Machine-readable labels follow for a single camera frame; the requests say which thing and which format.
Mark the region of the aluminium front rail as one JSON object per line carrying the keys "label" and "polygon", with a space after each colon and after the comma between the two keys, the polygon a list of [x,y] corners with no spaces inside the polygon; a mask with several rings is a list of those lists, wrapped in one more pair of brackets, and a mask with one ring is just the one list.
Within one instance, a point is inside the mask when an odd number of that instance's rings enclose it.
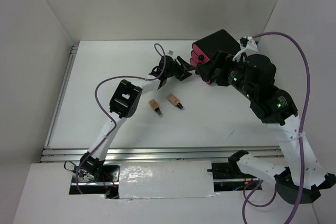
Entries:
{"label": "aluminium front rail", "polygon": [[[234,153],[245,150],[256,157],[283,157],[278,146],[250,147],[178,147],[178,148],[115,148],[109,149],[106,162],[158,162],[186,160],[227,160]],[[86,152],[84,149],[52,149],[43,150],[40,162],[54,163],[72,161],[78,162]]]}

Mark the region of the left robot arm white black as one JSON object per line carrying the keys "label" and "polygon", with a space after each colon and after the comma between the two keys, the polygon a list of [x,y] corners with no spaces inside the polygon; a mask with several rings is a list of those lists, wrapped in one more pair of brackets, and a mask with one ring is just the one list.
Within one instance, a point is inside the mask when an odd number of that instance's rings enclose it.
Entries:
{"label": "left robot arm white black", "polygon": [[187,63],[180,56],[176,59],[163,56],[159,65],[155,66],[145,78],[118,76],[99,83],[98,88],[107,81],[121,80],[109,102],[109,111],[103,110],[108,121],[94,144],[81,157],[79,166],[74,171],[76,176],[83,174],[90,181],[98,181],[103,175],[102,167],[112,141],[122,124],[135,114],[141,96],[163,87],[168,78],[174,77],[183,81],[190,77],[194,70],[195,66]]}

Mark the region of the aluminium left rail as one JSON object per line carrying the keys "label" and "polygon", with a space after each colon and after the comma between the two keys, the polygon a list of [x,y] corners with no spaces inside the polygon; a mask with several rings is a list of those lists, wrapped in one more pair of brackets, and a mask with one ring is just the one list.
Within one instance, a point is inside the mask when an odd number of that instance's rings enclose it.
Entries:
{"label": "aluminium left rail", "polygon": [[56,125],[57,125],[59,113],[60,113],[62,102],[63,102],[64,96],[65,96],[65,93],[66,93],[66,88],[67,88],[68,81],[69,81],[69,78],[70,78],[70,75],[71,75],[71,71],[72,71],[72,68],[73,68],[73,65],[74,65],[74,61],[75,61],[75,58],[76,58],[76,55],[77,55],[78,47],[79,47],[78,44],[73,45],[71,50],[70,50],[70,55],[69,55],[69,59],[68,59],[68,62],[67,62],[66,71],[65,71],[65,74],[64,74],[64,77],[63,77],[63,80],[62,80],[60,92],[59,92],[59,95],[58,95],[56,107],[54,109],[53,117],[51,119],[51,123],[50,123],[50,127],[49,127],[48,134],[47,134],[47,137],[46,137],[44,148],[49,147],[50,143],[53,139],[54,130],[55,130]]}

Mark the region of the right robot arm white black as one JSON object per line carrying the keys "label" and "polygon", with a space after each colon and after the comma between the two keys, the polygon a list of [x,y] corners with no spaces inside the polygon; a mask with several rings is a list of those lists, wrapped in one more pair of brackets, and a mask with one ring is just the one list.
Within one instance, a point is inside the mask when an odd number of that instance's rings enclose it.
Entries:
{"label": "right robot arm white black", "polygon": [[278,195],[291,205],[297,196],[301,204],[313,203],[321,190],[335,185],[335,175],[321,167],[300,131],[303,118],[292,97],[274,85],[276,66],[267,56],[252,54],[236,61],[223,51],[212,57],[192,52],[190,62],[203,81],[232,86],[249,100],[251,110],[272,132],[288,164],[273,165],[240,150],[228,159],[228,171],[233,177],[254,175],[274,185]]}

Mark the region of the beige foundation tube right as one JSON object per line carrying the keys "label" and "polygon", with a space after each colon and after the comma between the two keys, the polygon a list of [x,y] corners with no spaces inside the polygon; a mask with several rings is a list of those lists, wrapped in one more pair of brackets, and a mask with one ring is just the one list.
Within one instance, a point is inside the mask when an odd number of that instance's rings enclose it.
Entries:
{"label": "beige foundation tube right", "polygon": [[176,108],[179,108],[179,109],[183,109],[184,108],[182,106],[182,104],[180,103],[180,100],[175,95],[173,95],[172,93],[170,93],[167,96],[167,100],[169,101],[169,103],[171,103]]}

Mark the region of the beige foundation bottle left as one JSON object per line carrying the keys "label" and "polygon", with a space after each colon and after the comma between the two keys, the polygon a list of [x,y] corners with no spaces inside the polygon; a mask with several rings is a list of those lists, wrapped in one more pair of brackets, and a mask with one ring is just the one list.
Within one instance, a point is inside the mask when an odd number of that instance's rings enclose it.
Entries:
{"label": "beige foundation bottle left", "polygon": [[149,101],[149,106],[151,107],[151,109],[158,115],[158,116],[162,116],[162,112],[160,109],[159,104],[156,102],[155,99],[152,99]]}

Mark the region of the white glossy cover plate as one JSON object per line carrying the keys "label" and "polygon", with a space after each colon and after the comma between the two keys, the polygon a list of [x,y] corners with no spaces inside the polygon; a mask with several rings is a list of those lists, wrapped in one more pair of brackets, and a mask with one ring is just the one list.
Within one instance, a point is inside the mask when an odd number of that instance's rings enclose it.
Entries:
{"label": "white glossy cover plate", "polygon": [[206,198],[215,195],[210,161],[123,163],[121,199]]}

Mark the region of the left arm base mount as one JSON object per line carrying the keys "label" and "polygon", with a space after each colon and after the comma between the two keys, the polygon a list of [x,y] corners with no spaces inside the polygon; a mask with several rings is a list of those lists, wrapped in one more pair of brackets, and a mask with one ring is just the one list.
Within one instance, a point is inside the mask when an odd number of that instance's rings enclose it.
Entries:
{"label": "left arm base mount", "polygon": [[77,166],[72,161],[64,162],[64,169],[72,173],[69,194],[80,195],[80,188],[83,194],[101,194],[106,199],[119,198],[119,174],[120,166],[107,165],[102,167],[102,171],[98,172],[98,176],[89,174],[81,169],[76,179]]}

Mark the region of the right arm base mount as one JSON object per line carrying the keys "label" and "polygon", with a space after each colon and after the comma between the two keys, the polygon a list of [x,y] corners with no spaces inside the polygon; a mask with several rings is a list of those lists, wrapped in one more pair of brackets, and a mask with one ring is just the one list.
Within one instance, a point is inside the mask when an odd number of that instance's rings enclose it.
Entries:
{"label": "right arm base mount", "polygon": [[242,191],[245,186],[252,190],[259,182],[253,175],[233,173],[229,163],[211,163],[207,171],[212,174],[214,192]]}

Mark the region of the black drawer organizer case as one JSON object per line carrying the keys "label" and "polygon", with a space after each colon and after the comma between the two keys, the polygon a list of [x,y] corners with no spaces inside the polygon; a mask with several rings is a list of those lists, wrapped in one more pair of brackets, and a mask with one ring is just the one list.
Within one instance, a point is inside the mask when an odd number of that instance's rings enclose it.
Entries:
{"label": "black drawer organizer case", "polygon": [[231,55],[235,55],[240,51],[240,43],[224,29],[212,33],[193,43],[196,43],[199,48],[207,54],[209,59],[211,59],[219,50],[227,52]]}

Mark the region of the aluminium rail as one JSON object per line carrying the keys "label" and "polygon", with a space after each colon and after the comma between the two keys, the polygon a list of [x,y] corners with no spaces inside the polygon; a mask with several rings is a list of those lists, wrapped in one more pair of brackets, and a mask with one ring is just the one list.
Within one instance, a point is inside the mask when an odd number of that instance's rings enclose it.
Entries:
{"label": "aluminium rail", "polygon": [[[250,147],[178,147],[178,148],[115,148],[109,149],[106,162],[158,162],[186,160],[227,160],[234,153],[245,150],[256,157],[283,157],[278,146]],[[40,162],[54,163],[72,161],[78,162],[86,152],[84,149],[52,149],[43,150]]]}
{"label": "aluminium rail", "polygon": [[74,65],[74,61],[75,61],[75,58],[76,58],[76,55],[77,55],[78,47],[79,47],[78,44],[73,45],[71,50],[70,50],[70,55],[69,55],[69,59],[68,59],[68,62],[67,62],[66,71],[65,71],[65,74],[64,74],[64,77],[63,77],[63,80],[62,80],[60,92],[59,92],[59,95],[58,95],[56,107],[54,109],[53,117],[51,119],[51,123],[50,123],[50,127],[49,127],[48,134],[47,134],[47,137],[46,137],[44,148],[49,147],[50,143],[53,139],[54,130],[55,130],[56,125],[57,125],[59,113],[60,113],[62,102],[63,102],[64,96],[65,96],[65,93],[66,93],[66,88],[67,88],[68,81],[69,81],[69,78],[70,78],[70,75],[71,75],[71,71],[72,71],[72,68],[73,68],[73,65]]}

